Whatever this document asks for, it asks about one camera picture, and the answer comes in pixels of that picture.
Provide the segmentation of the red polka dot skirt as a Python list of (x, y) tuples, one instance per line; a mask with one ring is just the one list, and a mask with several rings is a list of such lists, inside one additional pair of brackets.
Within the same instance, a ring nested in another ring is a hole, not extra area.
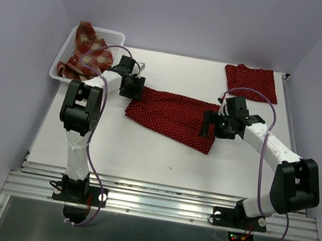
[(204, 112), (217, 111), (220, 107), (198, 99), (145, 87), (141, 101), (132, 100), (125, 114), (136, 123), (208, 154), (215, 141), (199, 135)]
[(263, 103), (267, 103), (267, 99), (273, 105), (277, 104), (273, 70), (248, 68), (244, 64), (227, 64), (224, 70), (227, 89), (232, 89), (230, 95), (244, 96), (248, 100)]

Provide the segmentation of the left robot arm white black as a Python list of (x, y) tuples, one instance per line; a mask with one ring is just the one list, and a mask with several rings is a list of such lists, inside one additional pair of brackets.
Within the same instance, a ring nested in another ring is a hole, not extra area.
[(87, 206), (103, 207), (106, 191), (90, 185), (95, 172), (89, 158), (92, 135), (106, 106), (107, 96), (114, 90), (129, 99), (141, 99), (145, 78), (141, 72), (145, 64), (122, 56), (119, 64), (87, 81), (69, 83), (59, 114), (66, 131), (67, 163), (61, 181), (51, 181), (52, 198)]

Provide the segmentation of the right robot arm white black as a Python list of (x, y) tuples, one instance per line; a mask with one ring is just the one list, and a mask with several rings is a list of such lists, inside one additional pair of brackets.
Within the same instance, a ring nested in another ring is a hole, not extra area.
[(313, 159), (303, 159), (271, 133), (259, 115), (250, 115), (241, 96), (221, 98), (220, 108), (204, 112), (201, 137), (241, 137), (267, 163), (274, 176), (267, 194), (238, 200), (233, 208), (214, 207), (209, 222), (215, 226), (265, 232), (266, 218), (317, 207), (320, 202), (319, 168)]

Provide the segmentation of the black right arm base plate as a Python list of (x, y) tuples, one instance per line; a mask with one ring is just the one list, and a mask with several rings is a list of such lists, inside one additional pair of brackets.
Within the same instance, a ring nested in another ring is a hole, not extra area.
[(214, 207), (208, 222), (218, 227), (227, 227), (233, 230), (252, 230), (255, 232), (267, 232), (267, 226), (261, 226), (259, 220), (264, 218), (249, 218), (245, 214), (236, 212), (234, 209), (227, 207)]

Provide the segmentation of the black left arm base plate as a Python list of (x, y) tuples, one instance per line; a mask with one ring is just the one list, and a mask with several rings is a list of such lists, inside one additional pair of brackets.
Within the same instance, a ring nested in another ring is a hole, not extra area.
[(107, 189), (104, 189), (104, 194), (101, 194), (101, 188), (92, 185), (87, 188), (82, 186), (74, 187), (72, 185), (63, 186), (62, 181), (50, 181), (49, 184), (53, 188), (52, 199), (54, 201), (84, 206), (101, 206), (102, 208), (106, 206)]

